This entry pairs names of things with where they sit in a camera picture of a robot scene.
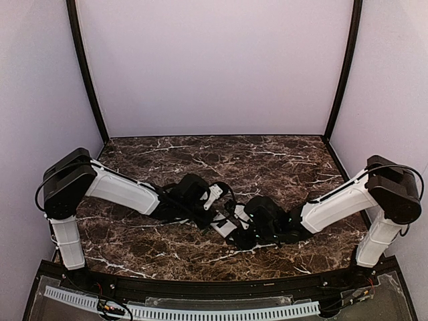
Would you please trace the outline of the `white and red remote control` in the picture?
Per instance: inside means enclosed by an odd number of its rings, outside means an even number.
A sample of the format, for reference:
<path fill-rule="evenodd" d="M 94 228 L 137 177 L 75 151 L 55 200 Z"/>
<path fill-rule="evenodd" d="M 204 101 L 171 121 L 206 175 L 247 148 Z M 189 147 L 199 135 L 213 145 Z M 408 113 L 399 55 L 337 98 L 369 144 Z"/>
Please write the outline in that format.
<path fill-rule="evenodd" d="M 211 223 L 211 226 L 224 238 L 226 238 L 234 229 L 238 227 L 238 225 L 234 224 L 229 219 L 226 219 L 226 216 L 221 213 L 217 214 L 217 216 L 214 218 L 214 222 Z"/>

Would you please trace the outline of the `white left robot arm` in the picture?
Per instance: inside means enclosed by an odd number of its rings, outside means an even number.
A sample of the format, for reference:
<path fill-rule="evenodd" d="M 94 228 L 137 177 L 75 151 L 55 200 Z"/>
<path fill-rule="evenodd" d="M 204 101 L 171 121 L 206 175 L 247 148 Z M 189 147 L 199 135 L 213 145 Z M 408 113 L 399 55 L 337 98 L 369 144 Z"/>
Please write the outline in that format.
<path fill-rule="evenodd" d="M 161 221 L 189 219 L 205 228 L 215 217 L 212 205 L 224 194 L 219 184 L 209 185 L 194 174 L 165 187 L 142 183 L 105 167 L 85 148 L 77 148 L 46 170 L 37 192 L 43 193 L 40 210 L 52 226 L 67 270 L 86 265 L 76 223 L 77 207 L 84 197 L 103 199 Z"/>

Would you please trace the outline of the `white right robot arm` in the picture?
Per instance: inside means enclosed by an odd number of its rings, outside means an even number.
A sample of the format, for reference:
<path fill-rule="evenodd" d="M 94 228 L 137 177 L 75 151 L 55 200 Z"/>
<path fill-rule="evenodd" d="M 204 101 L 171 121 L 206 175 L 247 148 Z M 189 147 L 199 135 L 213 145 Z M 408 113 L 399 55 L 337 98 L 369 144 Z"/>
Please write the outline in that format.
<path fill-rule="evenodd" d="M 354 259 L 357 266 L 372 268 L 401 230 L 421 216 L 424 188 L 423 177 L 415 169 L 373 155 L 355 177 L 289 211 L 262 196 L 236 206 L 234 215 L 241 223 L 226 238 L 241 250 L 259 243 L 293 244 L 359 211 L 378 207 Z"/>

